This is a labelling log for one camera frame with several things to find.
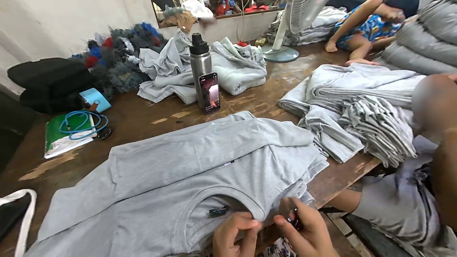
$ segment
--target hand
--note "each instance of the hand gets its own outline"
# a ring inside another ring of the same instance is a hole
[[[329,40],[326,44],[325,44],[325,50],[329,53],[333,53],[333,52],[336,52],[338,50],[338,48],[336,48],[336,42],[333,41],[333,40]]]
[[[236,212],[226,219],[214,231],[214,257],[254,257],[257,233],[262,223],[252,219],[249,212]],[[235,245],[235,238],[240,230],[247,230],[243,244]]]
[[[274,221],[289,240],[294,252],[304,257],[338,257],[330,240],[327,225],[320,213],[298,198],[293,197],[291,200],[297,207],[297,215],[304,228],[298,232],[282,215],[276,215]]]
[[[401,23],[405,19],[406,18],[402,11],[391,11],[383,17],[384,21],[391,21],[394,23]]]

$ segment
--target blue cable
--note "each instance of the blue cable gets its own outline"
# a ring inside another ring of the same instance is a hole
[[[68,130],[62,130],[62,126],[69,127],[68,119],[69,119],[71,116],[77,115],[77,114],[79,114],[79,115],[85,115],[85,120],[84,120],[84,122],[81,123],[81,124],[80,124],[78,127],[76,127],[74,130],[70,130],[70,131],[68,131]],[[91,115],[91,114],[97,116],[97,118],[98,118],[97,124],[95,124],[94,126],[91,126],[90,128],[80,129],[80,128],[81,128],[84,124],[86,124],[86,122],[89,120],[89,115]],[[95,127],[98,126],[98,125],[100,124],[101,118],[102,118],[102,117],[105,118],[106,122],[105,122],[105,124],[104,124],[102,127],[100,127],[99,129],[96,129],[96,130],[93,131],[92,133],[89,133],[89,134],[87,134],[87,135],[85,135],[85,136],[82,136],[82,137],[78,137],[78,138],[72,138],[72,137],[71,137],[71,136],[72,136],[73,134],[75,134],[75,133],[95,129]],[[62,132],[62,133],[68,133],[68,134],[70,134],[70,135],[69,135],[70,140],[78,140],[78,139],[86,138],[86,137],[92,135],[93,133],[97,133],[98,131],[100,131],[100,130],[102,130],[103,128],[105,128],[106,125],[108,125],[108,117],[105,116],[105,115],[103,115],[103,114],[100,114],[100,115],[99,115],[99,114],[96,114],[96,113],[93,113],[93,112],[89,112],[89,111],[73,111],[73,112],[69,112],[69,113],[67,113],[67,115],[65,115],[64,120],[63,120],[62,123],[60,124],[59,131]]]

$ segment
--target fan base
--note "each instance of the fan base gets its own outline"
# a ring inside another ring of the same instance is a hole
[[[298,51],[290,47],[281,46],[279,50],[273,50],[273,46],[262,47],[265,60],[275,63],[291,62],[298,58]]]

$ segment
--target electric fan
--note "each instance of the electric fan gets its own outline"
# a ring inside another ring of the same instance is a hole
[[[262,47],[265,60],[277,63],[290,62],[298,58],[298,51],[282,46],[282,40],[289,29],[298,33],[311,26],[328,0],[287,0],[284,14],[279,23],[273,45]]]

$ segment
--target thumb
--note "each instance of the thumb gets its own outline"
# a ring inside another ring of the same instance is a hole
[[[279,230],[289,240],[297,255],[312,256],[314,254],[315,248],[282,215],[276,215],[273,220]]]

